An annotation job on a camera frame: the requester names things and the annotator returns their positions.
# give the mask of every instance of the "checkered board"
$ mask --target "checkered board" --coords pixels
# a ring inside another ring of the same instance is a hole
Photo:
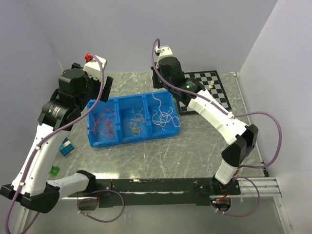
[[[220,77],[217,71],[208,72],[187,72],[184,74],[185,78],[195,78],[200,83],[205,86],[205,89],[214,97],[214,99],[219,102],[226,110],[231,110],[231,105],[229,103],[228,97],[224,91],[223,85],[221,83]],[[212,89],[208,88],[210,82],[214,80],[214,87]],[[177,102],[177,109],[180,115],[196,114],[191,108],[185,106],[182,102]]]

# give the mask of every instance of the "tabletop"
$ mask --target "tabletop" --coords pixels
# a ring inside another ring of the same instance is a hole
[[[110,97],[155,92],[152,73],[107,73],[114,78]],[[245,113],[236,77],[219,74],[234,114]],[[77,170],[86,170],[97,178],[187,178],[212,177],[218,170],[221,152],[227,144],[222,135],[200,115],[179,116],[179,135],[103,148],[91,148],[87,137],[87,118],[77,123],[69,136],[76,151],[62,156],[54,164],[60,168],[58,179]],[[246,117],[240,118],[249,123]],[[260,165],[254,149],[244,164]],[[242,176],[264,176],[262,169],[243,168]]]

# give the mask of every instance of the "blue bin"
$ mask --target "blue bin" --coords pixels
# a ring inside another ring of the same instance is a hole
[[[172,108],[172,116],[175,116],[175,125],[178,126],[172,95],[168,91],[155,92],[153,94],[155,98],[160,99],[162,102],[161,111],[168,112]],[[95,100],[89,101],[88,109],[92,107],[94,102]],[[152,93],[112,97],[107,102],[100,101],[88,115],[88,138],[91,147],[105,147],[177,135],[179,128],[174,126],[173,120],[168,122],[163,129],[159,125],[152,123],[153,116],[155,120],[159,120],[159,105],[159,100],[154,99]],[[141,131],[134,134],[131,124],[135,122],[135,119],[142,116],[144,121],[137,123]],[[104,128],[103,123],[98,125],[97,129],[99,131],[97,131],[95,122],[99,117],[112,120],[112,133],[103,133],[107,130]]]

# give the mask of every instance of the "wall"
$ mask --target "wall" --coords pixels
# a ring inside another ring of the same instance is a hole
[[[107,71],[150,71],[156,37],[184,71],[239,71],[277,0],[26,0],[62,66],[86,52]]]
[[[239,83],[249,111],[264,110],[281,122],[283,145],[269,168],[277,177],[295,233],[311,233],[312,209],[312,2],[279,0],[248,55]],[[259,147],[266,162],[276,130],[264,117]]]
[[[57,87],[61,68],[27,4],[0,7],[0,185],[9,184],[33,142],[41,107]],[[9,201],[0,197],[0,233]]]

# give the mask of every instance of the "green block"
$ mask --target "green block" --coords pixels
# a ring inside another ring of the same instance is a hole
[[[59,168],[57,166],[52,166],[51,171],[49,172],[51,175],[56,176],[59,173]]]

